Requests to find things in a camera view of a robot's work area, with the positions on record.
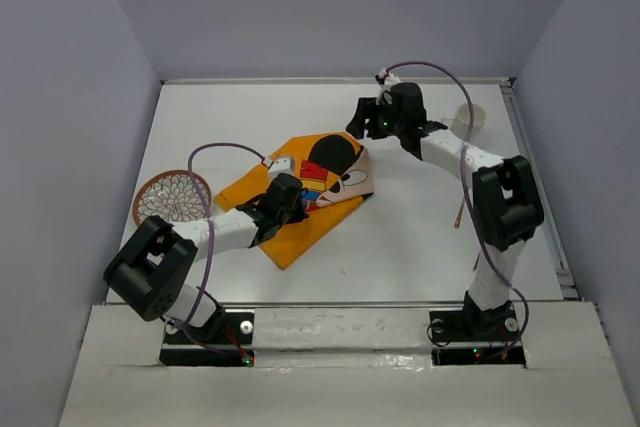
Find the yellow cartoon cloth napkin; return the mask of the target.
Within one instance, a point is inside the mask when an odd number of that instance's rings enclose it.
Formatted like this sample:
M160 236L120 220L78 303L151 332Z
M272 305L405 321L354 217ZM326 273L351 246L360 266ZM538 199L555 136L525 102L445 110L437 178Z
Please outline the yellow cartoon cloth napkin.
M293 159L293 173L306 190L303 201L308 214L261 245L267 257L285 270L371 197L374 183L369 152L350 134L298 136L221 190L214 198L216 207L228 211L265 192L268 168L283 157Z

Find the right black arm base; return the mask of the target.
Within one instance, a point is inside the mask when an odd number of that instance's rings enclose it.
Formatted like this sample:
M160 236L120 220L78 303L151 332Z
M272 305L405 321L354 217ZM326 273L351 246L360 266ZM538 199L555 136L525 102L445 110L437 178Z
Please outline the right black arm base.
M481 310L465 295L459 309L431 311L425 333L436 367L526 366L520 325L511 301Z

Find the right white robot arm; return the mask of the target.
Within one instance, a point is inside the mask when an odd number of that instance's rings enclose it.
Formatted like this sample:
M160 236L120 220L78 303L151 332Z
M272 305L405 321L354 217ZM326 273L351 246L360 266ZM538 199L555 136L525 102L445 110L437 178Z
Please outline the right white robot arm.
M529 161L503 158L458 137L447 125L428 118L422 91L400 82L376 97L361 97L346 130L357 139L395 137L417 159L460 180L480 254L474 278L459 310L436 311L427 329L438 347L491 342L501 333L516 342L524 323L510 300L516 289L517 260L544 210Z

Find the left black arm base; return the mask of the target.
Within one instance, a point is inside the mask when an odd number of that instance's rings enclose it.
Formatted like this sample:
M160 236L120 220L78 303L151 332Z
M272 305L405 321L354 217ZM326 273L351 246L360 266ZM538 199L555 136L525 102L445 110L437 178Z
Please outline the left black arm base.
M254 330L255 312L247 309L227 310L209 340L198 329L183 331L165 318L159 362L169 367L253 367Z

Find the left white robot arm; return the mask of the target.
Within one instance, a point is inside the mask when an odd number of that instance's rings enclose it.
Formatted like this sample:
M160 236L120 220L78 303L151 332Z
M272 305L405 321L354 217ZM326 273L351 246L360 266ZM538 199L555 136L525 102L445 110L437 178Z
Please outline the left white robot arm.
M187 283L192 265L213 256L249 249L273 239L283 226L303 221L303 185L280 173L265 193L207 219L171 224L150 216L106 267L108 287L147 321L170 320L196 343L210 343L225 323L220 303L206 288Z

